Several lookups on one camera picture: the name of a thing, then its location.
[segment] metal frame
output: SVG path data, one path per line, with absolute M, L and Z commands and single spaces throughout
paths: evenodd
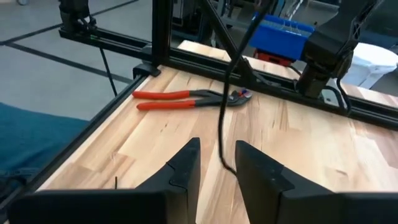
M 226 27 L 216 15 L 216 11 L 209 0 L 199 0 L 199 6 L 209 18 L 219 40 L 232 58 L 236 54 L 236 46 L 226 31 Z M 186 72 L 224 81 L 227 62 L 211 57 L 170 48 L 172 23 L 172 0 L 153 0 L 152 5 L 152 54 L 143 52 L 149 41 L 129 37 L 104 29 L 98 29 L 93 34 L 71 33 L 60 30 L 63 38 L 92 45 L 101 49 L 140 58 L 152 62 L 153 66 L 165 65 L 184 70 Z M 0 222 L 7 206 L 17 197 L 37 190 L 45 180 L 96 130 L 96 128 L 134 91 L 145 77 L 138 75 L 113 101 L 101 110 L 89 125 L 67 146 L 52 162 L 36 175 L 24 188 L 17 189 L 9 198 L 0 204 Z M 253 91 L 265 93 L 285 100 L 311 106 L 327 112 L 340 114 L 345 117 L 358 119 L 366 123 L 384 128 L 398 130 L 398 108 L 385 106 L 372 101 L 350 96 L 352 111 L 345 114 L 340 108 L 325 104 L 323 101 L 303 97 L 295 91 L 295 80 L 283 78 L 267 72 L 253 70 L 247 60 L 240 59 L 237 68 L 231 74 L 231 84 L 243 86 Z

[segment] blue fabric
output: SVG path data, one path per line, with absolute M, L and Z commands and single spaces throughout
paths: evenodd
M 87 123 L 0 103 L 0 183 L 5 183 L 9 177 L 25 179 L 35 174 Z

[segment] white object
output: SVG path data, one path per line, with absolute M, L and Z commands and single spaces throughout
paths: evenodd
M 370 89 L 383 75 L 397 68 L 398 55 L 375 45 L 359 43 L 343 83 Z

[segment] gray floor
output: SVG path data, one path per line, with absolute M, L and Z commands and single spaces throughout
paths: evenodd
M 91 0 L 91 13 L 128 1 Z M 299 16 L 304 14 L 307 13 L 298 12 Z M 314 17 L 322 20 L 325 14 L 315 11 L 313 17 L 307 15 L 300 19 L 309 23 Z M 96 19 L 105 29 L 150 40 L 152 0 L 138 0 L 102 13 Z M 57 0 L 31 0 L 28 6 L 19 6 L 11 0 L 0 3 L 0 42 L 59 23 Z M 238 44 L 244 30 L 232 28 L 230 33 Z M 19 40 L 16 44 L 104 70 L 97 48 L 62 39 L 57 29 Z M 248 47 L 245 54 L 252 55 L 252 51 Z M 111 71 L 126 78 L 132 78 L 132 68 L 140 63 L 136 58 L 112 52 L 106 55 Z M 89 120 L 113 98 L 106 77 L 10 47 L 0 47 L 0 68 L 0 102 L 27 110 Z M 386 77 L 387 81 L 376 84 L 377 89 L 398 95 L 398 75 Z M 116 82 L 118 91 L 126 85 Z

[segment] blue box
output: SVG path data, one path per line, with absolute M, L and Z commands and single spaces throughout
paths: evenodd
M 266 15 L 249 44 L 271 54 L 300 60 L 304 44 L 314 30 L 312 26 Z

